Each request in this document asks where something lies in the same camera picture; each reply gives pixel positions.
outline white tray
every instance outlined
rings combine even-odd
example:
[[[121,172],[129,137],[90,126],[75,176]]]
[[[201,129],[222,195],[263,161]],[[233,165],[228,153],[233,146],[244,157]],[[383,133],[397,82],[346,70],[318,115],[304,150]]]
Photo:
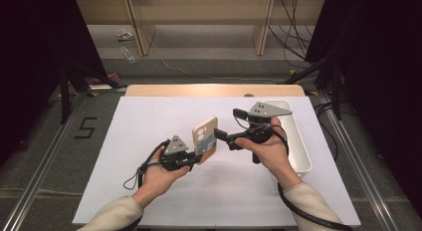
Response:
[[[291,111],[292,108],[288,101],[264,101],[263,103],[272,105],[284,110]],[[282,128],[285,130],[288,136],[289,145],[289,162],[292,168],[300,176],[304,177],[311,169],[313,165],[310,157],[308,156],[307,149],[304,145],[301,133],[299,132],[298,125],[295,121],[295,113],[292,115],[281,115],[279,120],[282,122]]]

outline sleeve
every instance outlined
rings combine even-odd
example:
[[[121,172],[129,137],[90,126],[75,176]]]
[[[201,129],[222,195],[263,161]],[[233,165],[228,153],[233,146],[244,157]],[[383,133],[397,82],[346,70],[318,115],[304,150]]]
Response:
[[[295,206],[308,214],[320,219],[328,220],[335,223],[341,223],[338,216],[328,207],[325,200],[320,194],[306,183],[297,184],[284,191],[285,197]],[[332,230],[318,224],[312,223],[292,212],[299,230],[325,231]]]
[[[124,196],[103,207],[79,231],[119,230],[133,224],[143,214],[143,208],[132,197]]]

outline finger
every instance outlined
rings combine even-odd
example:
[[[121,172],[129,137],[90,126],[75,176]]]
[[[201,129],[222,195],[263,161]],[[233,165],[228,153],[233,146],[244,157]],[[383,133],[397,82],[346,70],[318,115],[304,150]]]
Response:
[[[161,152],[165,149],[164,146],[160,147],[155,154],[152,156],[152,159],[159,159],[159,155],[161,154]]]
[[[279,120],[278,117],[273,116],[273,117],[271,117],[271,124],[273,124],[273,125],[282,125],[282,122]]]
[[[177,170],[173,170],[171,172],[173,172],[173,175],[176,179],[184,176],[187,174],[187,172],[189,172],[190,167],[189,166],[183,166]]]
[[[239,137],[235,140],[235,143],[239,146],[241,146],[242,148],[246,148],[249,149],[253,152],[257,152],[259,145],[254,143],[253,141],[243,138],[243,137]]]

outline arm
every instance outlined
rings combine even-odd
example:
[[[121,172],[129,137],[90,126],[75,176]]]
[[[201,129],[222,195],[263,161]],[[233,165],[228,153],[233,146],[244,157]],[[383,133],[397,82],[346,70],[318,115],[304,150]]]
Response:
[[[271,120],[274,130],[283,134],[280,120],[273,117]],[[284,190],[284,195],[295,206],[315,217],[331,222],[340,222],[339,218],[328,207],[319,193],[306,183],[293,170],[287,156],[287,149],[280,139],[272,136],[262,144],[257,144],[246,138],[237,138],[236,144],[249,149],[258,155],[261,162],[277,178]],[[307,219],[293,213],[300,230],[331,230],[314,224]]]
[[[155,153],[152,159],[159,159],[162,150],[163,147]],[[119,230],[131,224],[137,225],[143,214],[143,209],[156,197],[164,194],[174,181],[188,171],[188,166],[173,171],[167,171],[160,164],[149,166],[146,169],[142,186],[134,194],[109,203],[79,230]]]

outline white paper sheet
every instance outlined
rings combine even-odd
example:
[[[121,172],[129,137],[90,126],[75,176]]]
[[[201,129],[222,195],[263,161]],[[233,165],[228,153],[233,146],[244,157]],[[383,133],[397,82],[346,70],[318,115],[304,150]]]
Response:
[[[304,181],[317,189],[347,225],[359,219],[333,162],[308,98],[121,98],[87,185],[74,223],[84,224],[107,203],[133,191],[122,184],[132,177],[153,149],[178,134],[193,150],[191,129],[210,116],[228,133],[242,129],[233,109],[248,111],[256,102],[288,101],[308,150],[312,170]],[[146,209],[145,227],[215,228],[295,226],[277,183],[248,150],[229,150],[218,140],[217,152],[195,165]]]

